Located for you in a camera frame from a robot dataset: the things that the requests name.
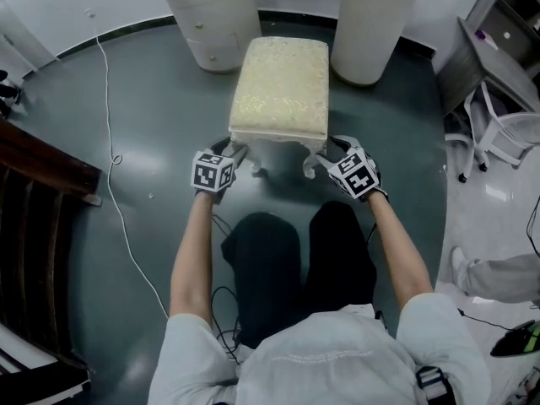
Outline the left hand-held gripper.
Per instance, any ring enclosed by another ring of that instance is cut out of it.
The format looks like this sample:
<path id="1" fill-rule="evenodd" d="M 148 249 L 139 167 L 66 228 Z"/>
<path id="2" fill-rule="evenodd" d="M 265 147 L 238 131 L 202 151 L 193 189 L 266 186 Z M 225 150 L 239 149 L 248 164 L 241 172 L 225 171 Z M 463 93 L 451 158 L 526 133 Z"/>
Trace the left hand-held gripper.
<path id="1" fill-rule="evenodd" d="M 197 151 L 192 161 L 192 187 L 196 194 L 204 192 L 220 204 L 225 192 L 232 185 L 238 169 L 249 153 L 247 145 L 240 146 L 233 154 L 224 155 L 230 137 L 221 138 L 203 151 Z"/>

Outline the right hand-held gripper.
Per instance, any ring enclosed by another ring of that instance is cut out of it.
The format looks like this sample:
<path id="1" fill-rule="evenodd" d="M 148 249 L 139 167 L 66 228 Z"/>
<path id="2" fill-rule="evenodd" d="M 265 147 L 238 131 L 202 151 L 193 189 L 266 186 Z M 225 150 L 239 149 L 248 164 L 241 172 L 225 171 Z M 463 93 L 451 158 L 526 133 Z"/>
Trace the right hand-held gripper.
<path id="1" fill-rule="evenodd" d="M 326 156 L 317 154 L 316 160 L 338 187 L 352 199 L 360 199 L 362 202 L 373 191 L 388 198 L 387 192 L 381 187 L 381 173 L 376 162 L 359 141 L 349 136 L 331 136 L 330 140 L 344 151 L 345 156 L 333 163 Z"/>

